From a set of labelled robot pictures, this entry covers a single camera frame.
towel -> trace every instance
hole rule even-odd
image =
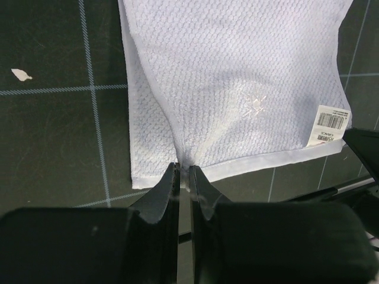
[[[119,0],[133,188],[169,162],[215,181],[340,152],[306,146],[320,105],[350,111],[336,55],[351,2]]]

white paper scrap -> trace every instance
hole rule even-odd
[[[17,79],[22,81],[22,82],[27,80],[27,79],[33,79],[23,70],[20,70],[20,69],[11,69],[11,70],[12,70],[13,74],[17,77]]]

grid line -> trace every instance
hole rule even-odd
[[[98,85],[94,86],[95,90],[112,90],[112,89],[127,89],[128,85]],[[90,91],[90,86],[79,86],[79,87],[64,87],[64,88],[43,88],[43,89],[26,89],[26,90],[9,90],[0,91],[0,96],[10,96],[10,95],[31,95],[36,93],[59,93],[59,92],[80,92],[80,91]]]
[[[150,189],[146,190],[146,191],[133,192],[133,193],[130,193],[130,194],[125,194],[125,195],[113,197],[113,198],[110,198],[110,201],[115,201],[115,200],[120,200],[120,199],[124,199],[124,198],[129,198],[129,197],[132,197],[132,196],[138,196],[138,195],[147,193],[149,191],[150,191]],[[104,199],[104,200],[100,200],[100,201],[95,201],[95,202],[91,202],[91,203],[86,203],[86,204],[78,205],[78,206],[75,206],[75,208],[89,207],[89,206],[98,205],[98,204],[102,204],[102,203],[106,203],[106,202],[107,202],[107,200]]]
[[[272,186],[274,185],[274,178],[275,178],[275,171],[276,171],[276,167],[274,168],[274,170],[272,171],[272,178],[271,178],[271,184],[270,184],[270,192],[268,193],[268,199],[267,199],[267,202],[270,202],[271,200],[271,192],[272,192]]]
[[[351,70],[353,68],[356,51],[358,50],[358,45],[359,45],[359,41],[361,39],[361,35],[362,35],[362,31],[363,31],[363,26],[365,25],[365,22],[366,22],[366,16],[367,16],[367,11],[368,11],[368,7],[370,5],[370,2],[371,2],[371,0],[368,0],[367,6],[366,6],[366,11],[365,11],[365,14],[363,16],[363,20],[362,20],[362,24],[361,24],[361,29],[359,30],[358,38],[356,40],[356,45],[355,45],[355,49],[354,49],[354,53],[353,53],[353,58],[351,60],[350,69],[349,69],[349,73],[348,73],[348,79],[346,80],[346,84],[345,84],[345,89],[344,89],[345,92],[346,92],[346,89],[348,87],[349,79],[351,77]]]
[[[110,199],[110,192],[109,192],[109,186],[108,186],[107,169],[105,167],[104,148],[102,146],[100,118],[99,118],[99,112],[98,112],[98,107],[97,107],[96,89],[95,89],[95,83],[94,83],[94,73],[92,70],[91,50],[89,48],[89,39],[88,39],[87,23],[86,23],[86,17],[85,17],[84,0],[79,0],[79,11],[80,11],[80,15],[81,15],[82,33],[83,33],[83,41],[84,41],[84,49],[85,49],[85,58],[86,58],[86,62],[87,62],[87,71],[88,71],[88,79],[89,79],[89,90],[91,91],[92,110],[94,112],[96,137],[97,137],[97,144],[98,144],[98,150],[99,150],[99,156],[100,156],[102,179],[103,179],[103,183],[104,183],[104,190],[105,190],[105,198],[106,198],[106,202],[107,202],[107,207],[110,208],[111,207],[111,199]]]
[[[324,162],[324,166],[322,167],[322,171],[321,171],[321,175],[320,175],[320,180],[319,180],[319,185],[317,186],[317,190],[320,189],[320,185],[321,185],[321,181],[322,181],[322,176],[324,175],[324,171],[325,171],[325,166],[326,166],[326,162],[327,162],[327,158],[329,156],[326,156],[325,157],[325,162]]]
[[[340,78],[348,78],[348,77],[374,77],[379,76],[379,73],[362,73],[362,74],[342,74],[339,75]]]

barcode label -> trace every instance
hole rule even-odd
[[[348,126],[350,111],[319,105],[306,147],[324,143],[337,143]]]
[[[334,128],[334,129],[341,129],[344,120],[345,120],[345,117],[342,117],[340,115],[327,114],[325,112],[322,112],[320,114],[317,125]]]
[[[317,140],[330,142],[330,141],[333,141],[334,138],[333,137],[324,136],[324,135],[319,135],[317,137]]]

black cutting mat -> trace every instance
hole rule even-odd
[[[117,0],[4,0],[0,13],[0,214],[22,206],[132,204],[146,191],[131,189]],[[354,0],[340,28],[339,72],[359,128],[378,129],[378,14],[378,0]],[[33,79],[20,82],[12,68]],[[279,201],[365,175],[346,147],[214,184],[234,201]],[[189,211],[183,194],[180,232],[190,229]],[[191,281],[184,256],[181,283]]]

